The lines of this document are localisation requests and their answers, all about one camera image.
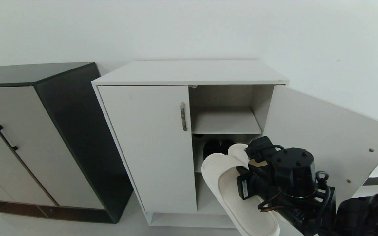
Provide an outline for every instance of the black wire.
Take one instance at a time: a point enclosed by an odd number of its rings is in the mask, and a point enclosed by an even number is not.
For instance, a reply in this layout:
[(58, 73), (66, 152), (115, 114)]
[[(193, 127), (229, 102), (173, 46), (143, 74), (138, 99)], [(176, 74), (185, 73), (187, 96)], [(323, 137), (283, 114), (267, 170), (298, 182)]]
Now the black wire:
[(284, 149), (285, 149), (285, 148), (282, 147), (281, 145), (274, 144), (274, 145), (270, 145), (270, 146), (267, 146), (267, 147), (260, 148), (259, 150), (266, 150), (266, 149), (272, 149), (272, 148), (279, 148), (279, 149), (281, 149), (281, 150), (284, 150)]
[(315, 221), (315, 224), (316, 224), (316, 228), (318, 229), (319, 231), (319, 234), (323, 234), (321, 232), (321, 218), (323, 216), (323, 212), (324, 212), (324, 209), (326, 208), (327, 206), (327, 203), (329, 202), (329, 198), (330, 198), (330, 187), (326, 184), (326, 181), (327, 179), (329, 178), (329, 174), (325, 171), (318, 171), (316, 172), (316, 179), (317, 181), (320, 183), (320, 184), (324, 184), (325, 185), (325, 190), (326, 192), (324, 193), (324, 200), (322, 201), (321, 203), (321, 207), (320, 207), (320, 210), (316, 216), (316, 221)]

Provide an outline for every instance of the cable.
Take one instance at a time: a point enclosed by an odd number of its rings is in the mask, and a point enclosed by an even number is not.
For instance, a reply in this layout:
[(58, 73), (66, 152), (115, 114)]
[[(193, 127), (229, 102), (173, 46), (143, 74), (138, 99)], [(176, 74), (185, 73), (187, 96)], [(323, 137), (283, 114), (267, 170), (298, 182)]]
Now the cable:
[(262, 150), (273, 149), (273, 148), (279, 148), (279, 149), (281, 149), (281, 150), (284, 150), (284, 149), (285, 149), (285, 148), (282, 147), (281, 145), (274, 144), (274, 145), (270, 145), (270, 146), (267, 146), (267, 147), (259, 148), (258, 150), (259, 150), (259, 151), (262, 151)]
[(321, 232), (321, 217), (323, 216), (323, 212), (324, 212), (324, 209), (326, 208), (327, 206), (327, 203), (329, 202), (329, 198), (330, 198), (330, 187), (326, 184), (326, 181), (327, 179), (329, 179), (329, 174), (325, 171), (318, 171), (316, 172), (316, 179), (317, 181), (320, 183), (320, 184), (324, 184), (325, 185), (325, 195), (324, 195), (324, 200), (322, 201), (321, 203), (321, 207), (320, 207), (320, 210), (316, 216), (316, 221), (315, 221), (315, 224), (316, 224), (316, 228), (318, 229), (318, 232), (319, 234), (323, 235), (323, 233)]
[(282, 191), (280, 191), (279, 193), (275, 194), (273, 197), (271, 197), (271, 198), (269, 198), (269, 199), (266, 199), (265, 201), (261, 202), (261, 203), (257, 206), (257, 209), (260, 210), (260, 212), (268, 212), (268, 211), (272, 211), (272, 210), (276, 210), (276, 209), (284, 208), (283, 206), (264, 207), (266, 204), (268, 204), (268, 203), (270, 203), (272, 200), (274, 200), (275, 197), (278, 197), (281, 193), (282, 193)]

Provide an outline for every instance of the white shoe cabinet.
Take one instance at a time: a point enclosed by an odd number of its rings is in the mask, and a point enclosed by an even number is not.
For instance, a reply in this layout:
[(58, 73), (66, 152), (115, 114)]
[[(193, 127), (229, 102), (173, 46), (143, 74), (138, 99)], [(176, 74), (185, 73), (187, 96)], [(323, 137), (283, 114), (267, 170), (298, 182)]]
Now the white shoe cabinet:
[(151, 226), (234, 227), (200, 174), (211, 138), (305, 148), (339, 202), (378, 164), (378, 121), (291, 89), (258, 60), (135, 61), (92, 83)]

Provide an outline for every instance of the black motor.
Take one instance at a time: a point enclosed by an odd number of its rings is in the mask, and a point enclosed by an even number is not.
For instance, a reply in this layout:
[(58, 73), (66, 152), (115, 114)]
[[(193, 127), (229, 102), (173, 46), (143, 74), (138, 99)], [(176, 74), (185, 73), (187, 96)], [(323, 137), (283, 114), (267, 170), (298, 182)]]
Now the black motor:
[(250, 159), (266, 161), (267, 165), (249, 165), (249, 170), (237, 167), (241, 198), (260, 196), (264, 202), (258, 205), (259, 210), (277, 211), (303, 235), (331, 229), (336, 214), (335, 188), (327, 186), (326, 172), (316, 173), (310, 152), (284, 149), (266, 136), (253, 140), (245, 151)]
[(267, 163), (237, 167), (240, 197), (260, 196), (261, 212), (278, 212), (305, 236), (378, 236), (378, 194), (345, 200), (336, 213), (335, 188), (326, 184), (328, 173), (315, 172), (310, 152), (273, 145), (266, 136), (245, 151), (249, 159)]

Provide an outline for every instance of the metal handle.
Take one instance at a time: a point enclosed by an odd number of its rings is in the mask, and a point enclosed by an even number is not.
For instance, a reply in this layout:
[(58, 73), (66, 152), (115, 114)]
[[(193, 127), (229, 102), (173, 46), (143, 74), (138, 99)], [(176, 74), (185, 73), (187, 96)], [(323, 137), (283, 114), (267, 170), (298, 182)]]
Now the metal handle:
[(188, 130), (188, 128), (186, 127), (185, 103), (180, 103), (180, 113), (182, 115), (183, 131), (186, 131), (186, 130)]
[(2, 125), (0, 125), (0, 135), (4, 138), (4, 140), (9, 144), (10, 148), (13, 149), (14, 151), (17, 151), (19, 148), (15, 145), (12, 145), (12, 142), (10, 142), (6, 136), (3, 134), (3, 131), (2, 129), (4, 129), (4, 127)]

